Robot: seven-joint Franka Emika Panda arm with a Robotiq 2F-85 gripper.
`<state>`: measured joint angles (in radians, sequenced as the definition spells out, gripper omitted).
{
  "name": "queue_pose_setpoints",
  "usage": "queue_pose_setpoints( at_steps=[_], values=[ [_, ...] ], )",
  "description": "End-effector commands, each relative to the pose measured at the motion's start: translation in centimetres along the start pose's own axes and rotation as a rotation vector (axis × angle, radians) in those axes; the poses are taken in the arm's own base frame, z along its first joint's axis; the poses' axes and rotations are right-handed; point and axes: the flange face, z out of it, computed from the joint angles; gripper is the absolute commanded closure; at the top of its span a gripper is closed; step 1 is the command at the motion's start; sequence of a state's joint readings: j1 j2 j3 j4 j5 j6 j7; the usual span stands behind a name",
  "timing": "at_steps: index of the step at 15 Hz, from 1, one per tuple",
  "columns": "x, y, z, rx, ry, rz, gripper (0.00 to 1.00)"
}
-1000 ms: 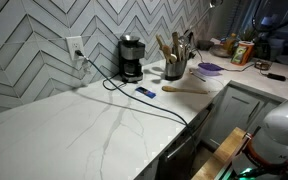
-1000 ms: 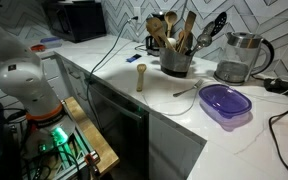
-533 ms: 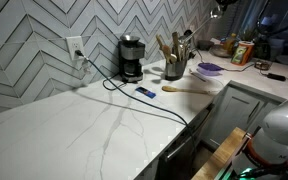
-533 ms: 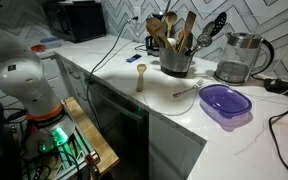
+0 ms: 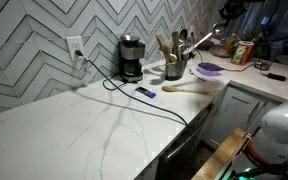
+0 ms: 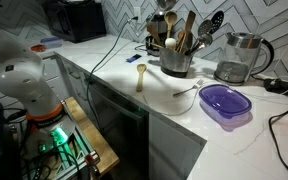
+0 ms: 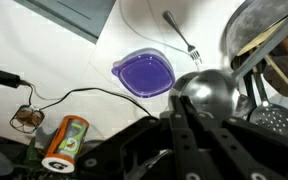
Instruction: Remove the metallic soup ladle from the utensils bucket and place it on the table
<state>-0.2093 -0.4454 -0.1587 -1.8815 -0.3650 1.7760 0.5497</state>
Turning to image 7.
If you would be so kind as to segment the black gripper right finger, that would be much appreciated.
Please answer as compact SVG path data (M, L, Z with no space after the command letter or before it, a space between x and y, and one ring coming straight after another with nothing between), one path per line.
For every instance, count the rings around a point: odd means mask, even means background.
M217 121L207 113L197 113L187 96L180 99L195 142L206 158L204 165L209 176L220 172L225 180L273 180L278 175L257 161L250 150L228 129L227 121Z

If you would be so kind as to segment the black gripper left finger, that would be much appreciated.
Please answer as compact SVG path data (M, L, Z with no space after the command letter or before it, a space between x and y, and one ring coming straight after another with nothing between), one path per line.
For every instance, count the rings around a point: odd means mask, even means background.
M172 132L177 180L202 180L199 152L189 128L184 106L177 96L171 97L170 129Z

